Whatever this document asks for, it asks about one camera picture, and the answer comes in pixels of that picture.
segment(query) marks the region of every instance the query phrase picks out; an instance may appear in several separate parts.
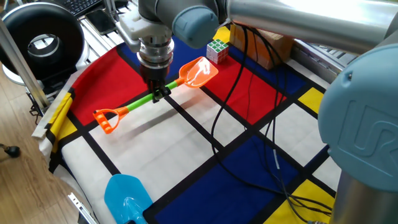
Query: black office chair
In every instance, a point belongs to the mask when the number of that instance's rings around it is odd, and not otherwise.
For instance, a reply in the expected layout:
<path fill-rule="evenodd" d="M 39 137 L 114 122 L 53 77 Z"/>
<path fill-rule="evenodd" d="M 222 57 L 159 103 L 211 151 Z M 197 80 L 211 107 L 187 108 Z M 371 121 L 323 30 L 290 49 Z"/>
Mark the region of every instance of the black office chair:
<path fill-rule="evenodd" d="M 4 152 L 9 154 L 12 158 L 17 158 L 21 152 L 18 146 L 6 146 L 4 144 L 0 144 L 0 147 L 4 149 Z"/>

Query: toy shovel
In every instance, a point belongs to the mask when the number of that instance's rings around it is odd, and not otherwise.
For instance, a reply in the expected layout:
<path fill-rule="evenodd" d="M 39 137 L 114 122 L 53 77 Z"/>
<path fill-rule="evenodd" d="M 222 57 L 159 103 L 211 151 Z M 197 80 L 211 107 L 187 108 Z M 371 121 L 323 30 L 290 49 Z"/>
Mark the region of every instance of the toy shovel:
<path fill-rule="evenodd" d="M 172 83 L 166 85 L 170 90 L 178 87 L 182 84 L 190 88 L 199 88 L 206 84 L 211 78 L 218 74 L 218 70 L 207 58 L 199 57 L 192 62 L 184 65 L 180 69 L 180 78 L 176 79 Z M 122 120 L 130 111 L 142 106 L 143 104 L 152 100 L 152 93 L 148 94 L 141 99 L 131 103 L 130 105 L 123 106 L 114 110 L 103 109 L 94 111 L 93 115 L 98 124 L 105 131 L 106 134 L 110 134 L 117 128 L 120 120 Z M 117 123 L 111 126 L 108 119 L 105 117 L 105 113 L 114 113 L 119 116 Z"/>
<path fill-rule="evenodd" d="M 152 205 L 152 199 L 136 177 L 112 176 L 106 186 L 104 200 L 117 224 L 147 223 L 142 213 Z"/>

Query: blue shovel blade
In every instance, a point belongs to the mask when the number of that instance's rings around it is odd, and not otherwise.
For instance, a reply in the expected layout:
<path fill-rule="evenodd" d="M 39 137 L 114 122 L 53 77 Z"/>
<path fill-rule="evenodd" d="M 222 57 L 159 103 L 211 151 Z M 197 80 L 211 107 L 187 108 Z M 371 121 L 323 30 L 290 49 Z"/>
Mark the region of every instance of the blue shovel blade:
<path fill-rule="evenodd" d="M 147 223 L 142 213 L 152 205 L 152 200 L 136 177 L 123 174 L 112 176 L 106 186 L 104 199 L 117 224 L 129 221 Z"/>

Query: mondrian pattern mat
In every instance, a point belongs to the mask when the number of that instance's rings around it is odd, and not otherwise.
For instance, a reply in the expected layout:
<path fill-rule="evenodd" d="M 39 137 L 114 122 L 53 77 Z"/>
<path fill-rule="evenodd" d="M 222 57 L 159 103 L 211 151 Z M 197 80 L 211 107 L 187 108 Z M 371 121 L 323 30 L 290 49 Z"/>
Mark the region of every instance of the mondrian pattern mat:
<path fill-rule="evenodd" d="M 215 37 L 226 43 L 228 38 L 227 28 Z M 174 42 L 168 82 L 178 77 L 182 65 L 206 56 L 206 47 L 193 50 L 175 37 Z M 40 150 L 50 170 L 59 176 L 66 170 L 71 173 L 104 224 L 114 223 L 103 200 L 106 184 L 119 173 L 139 178 L 154 201 L 144 212 L 148 223 L 302 223 L 285 197 L 248 187 L 225 172 L 211 143 L 237 176 L 277 190 L 264 168 L 267 159 L 277 174 L 275 149 L 290 193 L 333 206 L 340 169 L 329 158 L 317 126 L 325 89 L 288 65 L 277 67 L 277 84 L 275 70 L 248 59 L 211 136 L 242 58 L 243 53 L 231 46 L 225 62 L 215 65 L 219 74 L 205 86 L 180 86 L 158 103 L 130 112 L 106 135 L 93 111 L 127 105 L 147 94 L 135 54 L 124 44 L 116 46 L 72 76 L 34 133 L 41 137 Z M 276 90 L 280 99 L 285 84 L 286 95 L 274 111 Z M 275 146 L 271 132 L 264 137 L 274 114 Z M 302 207 L 297 211 L 307 220 L 329 220 Z"/>

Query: blue square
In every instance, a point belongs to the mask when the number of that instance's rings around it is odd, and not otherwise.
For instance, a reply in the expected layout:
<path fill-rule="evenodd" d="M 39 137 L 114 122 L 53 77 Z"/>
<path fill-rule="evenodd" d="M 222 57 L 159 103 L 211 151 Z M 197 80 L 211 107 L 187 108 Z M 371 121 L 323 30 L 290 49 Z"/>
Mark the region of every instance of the blue square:
<path fill-rule="evenodd" d="M 223 159 L 223 164 L 245 181 L 279 190 L 261 164 L 264 163 L 263 145 L 259 138 L 252 137 Z M 274 155 L 268 146 L 267 160 L 272 173 L 277 174 Z M 287 185 L 298 172 L 280 156 L 278 162 Z M 217 164 L 170 202 L 155 219 L 160 224 L 247 223 L 274 197 L 273 193 L 237 181 Z"/>

